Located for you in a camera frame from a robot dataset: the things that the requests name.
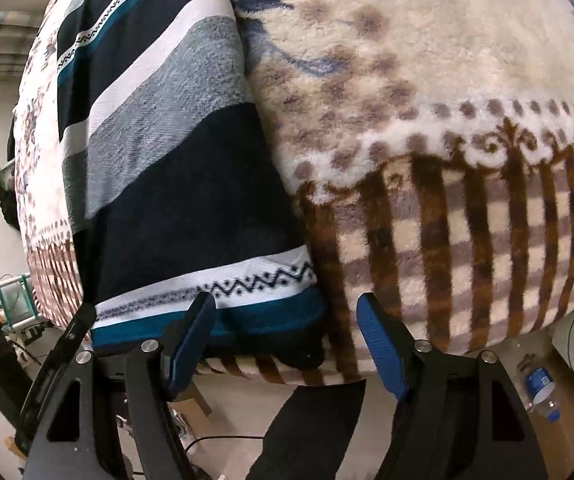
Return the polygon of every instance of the cardboard box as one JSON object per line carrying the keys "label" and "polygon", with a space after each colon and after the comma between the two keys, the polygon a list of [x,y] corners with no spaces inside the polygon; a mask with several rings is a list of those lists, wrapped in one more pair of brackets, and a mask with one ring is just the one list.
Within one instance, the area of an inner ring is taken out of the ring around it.
{"label": "cardboard box", "polygon": [[191,383],[169,405],[185,418],[195,436],[211,434],[211,424],[208,418],[211,408],[195,384]]}
{"label": "cardboard box", "polygon": [[565,480],[574,471],[574,374],[558,352],[545,358],[545,367],[556,382],[560,421],[551,423],[530,413],[550,480]]}

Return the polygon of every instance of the black cloth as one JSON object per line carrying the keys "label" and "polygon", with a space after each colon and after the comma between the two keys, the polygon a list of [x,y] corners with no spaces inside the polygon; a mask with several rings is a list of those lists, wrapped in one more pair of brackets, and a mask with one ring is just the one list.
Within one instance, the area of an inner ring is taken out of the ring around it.
{"label": "black cloth", "polygon": [[246,480],[334,480],[361,413],[365,384],[296,388],[269,426]]}
{"label": "black cloth", "polygon": [[14,123],[16,118],[11,119],[11,128],[9,129],[9,138],[7,139],[7,162],[16,158],[16,140],[14,139]]}
{"label": "black cloth", "polygon": [[[170,182],[182,186],[161,185]],[[90,224],[74,245],[86,255],[81,279],[93,303],[302,244],[253,104],[210,114]]]}

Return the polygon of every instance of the striped blanket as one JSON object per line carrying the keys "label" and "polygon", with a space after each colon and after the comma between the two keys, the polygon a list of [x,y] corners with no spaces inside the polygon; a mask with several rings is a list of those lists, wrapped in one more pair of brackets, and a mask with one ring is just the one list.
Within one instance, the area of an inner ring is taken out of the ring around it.
{"label": "striped blanket", "polygon": [[71,0],[58,30],[65,197],[96,351],[202,290],[208,354],[323,360],[324,307],[244,75],[229,0]]}

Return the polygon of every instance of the white floor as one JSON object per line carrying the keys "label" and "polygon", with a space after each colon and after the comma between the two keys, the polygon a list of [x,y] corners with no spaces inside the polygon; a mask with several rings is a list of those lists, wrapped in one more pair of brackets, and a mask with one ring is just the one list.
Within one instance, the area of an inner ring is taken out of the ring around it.
{"label": "white floor", "polygon": [[[195,383],[213,410],[209,416],[212,434],[265,434],[293,391],[292,386],[256,383],[232,376],[203,376],[196,378]],[[363,411],[337,480],[370,480],[375,476],[389,447],[395,406],[394,396],[385,391],[381,380],[369,378]],[[131,438],[121,432],[121,440],[133,469],[142,471]],[[195,448],[190,455],[192,462],[213,479],[224,475],[227,480],[243,480],[262,444],[256,440],[206,440]]]}

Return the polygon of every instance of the blue bottle label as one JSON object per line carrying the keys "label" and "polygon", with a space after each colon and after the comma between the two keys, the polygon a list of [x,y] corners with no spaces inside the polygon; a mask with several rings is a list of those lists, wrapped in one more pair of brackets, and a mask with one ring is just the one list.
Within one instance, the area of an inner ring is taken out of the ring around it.
{"label": "blue bottle label", "polygon": [[554,381],[552,381],[552,376],[547,373],[545,368],[536,368],[536,370],[529,374],[525,379],[525,389],[527,390],[529,396],[536,400],[538,397],[542,396],[538,396],[538,393],[546,386],[548,386],[548,384],[553,382]]}

